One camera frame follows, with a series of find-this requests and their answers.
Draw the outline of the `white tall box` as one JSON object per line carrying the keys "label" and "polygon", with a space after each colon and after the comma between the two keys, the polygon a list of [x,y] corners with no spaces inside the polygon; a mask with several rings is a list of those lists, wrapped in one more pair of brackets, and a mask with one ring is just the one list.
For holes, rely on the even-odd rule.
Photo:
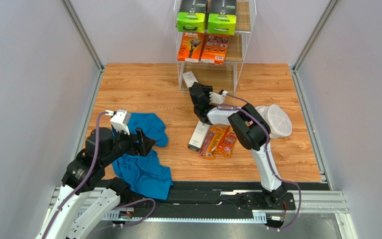
{"label": "white tall box", "polygon": [[192,87],[194,83],[198,83],[198,80],[192,71],[184,72],[182,78],[187,89]]}
{"label": "white tall box", "polygon": [[211,128],[210,124],[198,121],[193,134],[188,142],[188,149],[199,152],[203,146],[204,140]]}

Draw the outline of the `orange toothbrush pack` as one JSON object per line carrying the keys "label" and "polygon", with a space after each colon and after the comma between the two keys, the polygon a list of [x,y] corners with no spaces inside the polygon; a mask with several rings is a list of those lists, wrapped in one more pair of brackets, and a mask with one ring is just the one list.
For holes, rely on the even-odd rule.
{"label": "orange toothbrush pack", "polygon": [[212,126],[209,129],[198,156],[204,159],[214,160],[214,151],[217,149],[220,138],[224,135],[225,131],[226,128],[224,127]]}

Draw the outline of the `black green razor box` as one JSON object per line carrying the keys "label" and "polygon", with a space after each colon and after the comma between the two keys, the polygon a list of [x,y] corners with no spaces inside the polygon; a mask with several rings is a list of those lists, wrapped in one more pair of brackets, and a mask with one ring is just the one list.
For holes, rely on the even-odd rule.
{"label": "black green razor box", "polygon": [[234,35],[237,22],[236,0],[211,0],[208,14],[209,34]]}
{"label": "black green razor box", "polygon": [[177,30],[204,33],[207,3],[207,0],[181,0],[177,14]]}

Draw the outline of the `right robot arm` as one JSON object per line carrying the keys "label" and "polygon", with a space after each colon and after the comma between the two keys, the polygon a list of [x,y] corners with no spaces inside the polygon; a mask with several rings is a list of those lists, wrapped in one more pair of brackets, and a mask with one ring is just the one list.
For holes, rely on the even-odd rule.
{"label": "right robot arm", "polygon": [[276,168],[270,144],[271,128],[256,108],[246,103],[242,107],[225,104],[228,95],[212,86],[194,82],[189,87],[193,111],[199,120],[209,125],[230,126],[239,143],[252,154],[261,177],[262,200],[268,207],[278,204],[287,190]]}

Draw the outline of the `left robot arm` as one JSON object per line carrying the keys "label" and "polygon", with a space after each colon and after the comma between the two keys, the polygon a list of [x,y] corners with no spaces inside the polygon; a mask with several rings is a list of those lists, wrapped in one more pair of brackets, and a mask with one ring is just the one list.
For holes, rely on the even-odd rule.
{"label": "left robot arm", "polygon": [[39,239],[84,239],[111,210],[132,207],[131,186],[124,180],[110,179],[97,199],[81,214],[86,199],[101,183],[105,168],[123,155],[147,156],[156,140],[138,128],[135,133],[114,132],[98,127],[86,139],[85,147],[69,163],[62,178],[58,198]]}

